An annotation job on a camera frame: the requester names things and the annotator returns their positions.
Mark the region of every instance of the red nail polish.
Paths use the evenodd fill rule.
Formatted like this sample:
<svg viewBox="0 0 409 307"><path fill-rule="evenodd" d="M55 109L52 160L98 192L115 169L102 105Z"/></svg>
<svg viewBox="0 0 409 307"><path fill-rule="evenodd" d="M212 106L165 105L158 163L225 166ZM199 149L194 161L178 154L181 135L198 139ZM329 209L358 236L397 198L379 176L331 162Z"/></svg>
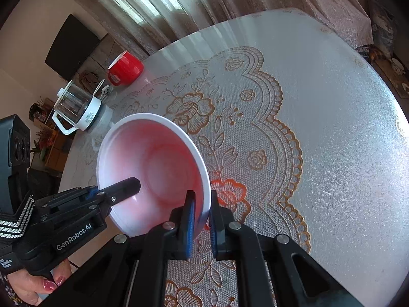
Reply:
<svg viewBox="0 0 409 307"><path fill-rule="evenodd" d="M55 285L53 282L44 279L42 281L42 287L44 287L47 291L53 292L58 286Z"/></svg>
<svg viewBox="0 0 409 307"><path fill-rule="evenodd" d="M60 277L57 278L57 280L55 282L56 282L56 284L58 286L61 286L61 284L64 283L66 280L67 279L64 276L60 276Z"/></svg>

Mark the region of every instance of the television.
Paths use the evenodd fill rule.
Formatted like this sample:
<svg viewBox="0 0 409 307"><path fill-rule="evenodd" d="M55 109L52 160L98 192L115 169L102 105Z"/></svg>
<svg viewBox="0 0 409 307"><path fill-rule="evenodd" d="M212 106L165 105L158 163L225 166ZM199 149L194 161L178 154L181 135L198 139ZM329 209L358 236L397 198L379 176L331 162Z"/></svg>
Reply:
<svg viewBox="0 0 409 307"><path fill-rule="evenodd" d="M94 33L70 14L54 39L45 63L70 81L99 42Z"/></svg>

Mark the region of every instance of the round table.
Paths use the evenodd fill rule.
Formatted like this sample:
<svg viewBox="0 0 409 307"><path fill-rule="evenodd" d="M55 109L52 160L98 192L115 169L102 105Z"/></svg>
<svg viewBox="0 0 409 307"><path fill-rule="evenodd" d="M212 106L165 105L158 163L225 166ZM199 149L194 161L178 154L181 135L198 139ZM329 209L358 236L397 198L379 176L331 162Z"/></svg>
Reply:
<svg viewBox="0 0 409 307"><path fill-rule="evenodd" d="M113 123L163 115L195 142L236 220L288 234L365 306L389 303L409 270L409 125L358 53L290 8L211 26L144 65L76 135L61 190L96 184ZM72 258L118 232L108 226ZM169 262L165 304L237 306L234 263L214 261L209 242L205 228L192 259Z"/></svg>

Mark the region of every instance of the human hand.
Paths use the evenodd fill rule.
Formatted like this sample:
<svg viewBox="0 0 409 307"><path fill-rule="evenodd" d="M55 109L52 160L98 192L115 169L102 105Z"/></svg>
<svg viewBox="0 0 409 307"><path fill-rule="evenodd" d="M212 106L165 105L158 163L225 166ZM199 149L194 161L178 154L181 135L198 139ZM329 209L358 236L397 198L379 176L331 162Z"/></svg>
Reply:
<svg viewBox="0 0 409 307"><path fill-rule="evenodd" d="M32 276L26 269L21 269L7 275L7 280L21 300L28 304L38 306L42 302L42 299L38 296L38 293L52 293L58 286L61 286L61 284L64 283L68 277L71 276L71 266L68 259L62 261L54 269L53 273L55 283L44 277Z"/></svg>

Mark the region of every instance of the metal screw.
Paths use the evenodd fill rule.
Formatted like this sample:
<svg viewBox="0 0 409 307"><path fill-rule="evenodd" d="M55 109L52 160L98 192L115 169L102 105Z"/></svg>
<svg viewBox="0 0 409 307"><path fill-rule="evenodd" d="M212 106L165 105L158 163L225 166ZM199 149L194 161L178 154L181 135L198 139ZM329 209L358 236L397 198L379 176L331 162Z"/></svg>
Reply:
<svg viewBox="0 0 409 307"><path fill-rule="evenodd" d="M174 222L172 222L172 221L165 221L162 224L162 227L164 229L167 229L168 231L170 231L171 229L174 229L176 227L176 224Z"/></svg>
<svg viewBox="0 0 409 307"><path fill-rule="evenodd" d="M114 241L117 244L123 244L126 241L126 235L124 234L117 234L115 235Z"/></svg>
<svg viewBox="0 0 409 307"><path fill-rule="evenodd" d="M241 229L241 224L238 221L231 221L229 227L231 229Z"/></svg>
<svg viewBox="0 0 409 307"><path fill-rule="evenodd" d="M280 234L280 235L277 235L277 241L285 245L290 242L290 238L288 237L288 235Z"/></svg>

